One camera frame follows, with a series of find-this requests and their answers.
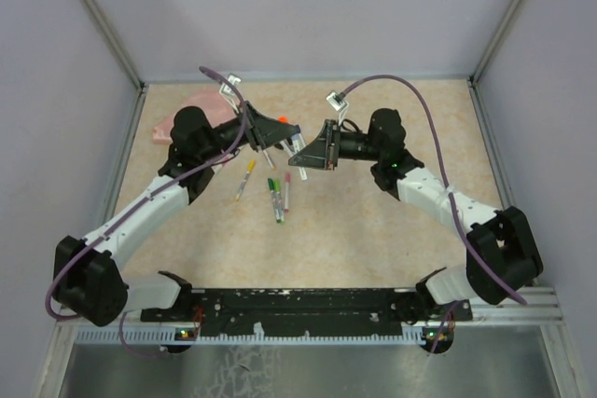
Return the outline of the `lavender marker pen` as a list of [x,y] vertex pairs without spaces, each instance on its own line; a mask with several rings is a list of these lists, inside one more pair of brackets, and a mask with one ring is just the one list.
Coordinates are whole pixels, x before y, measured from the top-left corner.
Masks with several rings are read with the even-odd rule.
[[[304,139],[300,132],[292,136],[292,144],[295,154],[297,154],[304,147]],[[299,167],[298,172],[302,181],[308,180],[308,175],[304,167]]]

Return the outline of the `yellow capped marker pen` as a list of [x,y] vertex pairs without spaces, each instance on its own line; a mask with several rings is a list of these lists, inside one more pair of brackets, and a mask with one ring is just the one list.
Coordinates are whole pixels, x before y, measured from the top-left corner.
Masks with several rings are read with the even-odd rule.
[[246,184],[251,176],[251,173],[253,172],[255,166],[257,164],[257,161],[255,159],[251,160],[247,166],[247,169],[245,171],[245,174],[243,176],[243,179],[241,180],[241,183],[239,185],[239,188],[237,189],[236,195],[234,197],[234,201],[238,202],[243,194],[243,191],[246,187]]

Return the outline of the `magenta capped marker pen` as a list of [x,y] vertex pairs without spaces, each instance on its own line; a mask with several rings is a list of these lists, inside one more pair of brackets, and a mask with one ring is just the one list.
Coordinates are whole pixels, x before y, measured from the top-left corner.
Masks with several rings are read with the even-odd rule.
[[285,173],[285,190],[284,190],[284,212],[289,212],[290,207],[290,186],[291,186],[291,174],[290,172]]

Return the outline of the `light green capped marker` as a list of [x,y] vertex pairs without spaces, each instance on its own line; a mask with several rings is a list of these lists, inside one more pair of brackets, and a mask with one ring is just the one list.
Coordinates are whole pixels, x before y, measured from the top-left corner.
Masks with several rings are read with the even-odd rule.
[[278,178],[275,178],[273,180],[273,183],[274,183],[274,192],[275,192],[276,201],[277,201],[277,209],[278,209],[278,214],[279,214],[279,223],[283,224],[285,222],[285,215],[284,215],[284,207],[283,207],[283,202],[282,202],[280,180]]

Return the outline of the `dark green capped marker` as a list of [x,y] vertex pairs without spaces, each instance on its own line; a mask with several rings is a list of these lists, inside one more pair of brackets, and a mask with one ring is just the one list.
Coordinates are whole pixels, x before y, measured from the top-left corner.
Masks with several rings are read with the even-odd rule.
[[280,224],[281,217],[280,217],[280,213],[279,213],[279,209],[278,209],[278,202],[277,202],[274,182],[271,178],[268,178],[267,182],[268,182],[268,187],[269,187],[269,191],[270,191],[271,203],[272,203],[272,208],[274,211],[275,221],[277,224]]

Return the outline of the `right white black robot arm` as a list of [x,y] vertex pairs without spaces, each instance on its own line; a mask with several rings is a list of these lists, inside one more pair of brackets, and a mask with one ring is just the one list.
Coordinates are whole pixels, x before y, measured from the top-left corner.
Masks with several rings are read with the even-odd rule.
[[543,263],[524,212],[478,202],[458,191],[445,174],[435,176],[407,149],[396,110],[376,110],[366,132],[346,131],[327,120],[289,163],[332,171],[342,159],[371,162],[381,191],[435,219],[464,244],[462,265],[435,270],[416,284],[415,304],[425,318],[438,319],[451,304],[471,298],[494,306],[507,298],[527,303],[519,290],[542,273]]

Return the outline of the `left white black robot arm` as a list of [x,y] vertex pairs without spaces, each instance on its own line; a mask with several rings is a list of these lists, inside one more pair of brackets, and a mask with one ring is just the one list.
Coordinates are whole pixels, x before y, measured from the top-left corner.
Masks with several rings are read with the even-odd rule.
[[194,298],[183,291],[184,280],[169,273],[126,280],[122,269],[153,232],[206,189],[215,175],[213,164],[239,146],[264,150],[297,133],[299,126],[265,117],[250,103],[216,127],[199,107],[179,110],[167,161],[143,193],[85,237],[59,242],[46,302],[57,302],[97,326],[145,309],[162,309],[177,321],[187,318]]

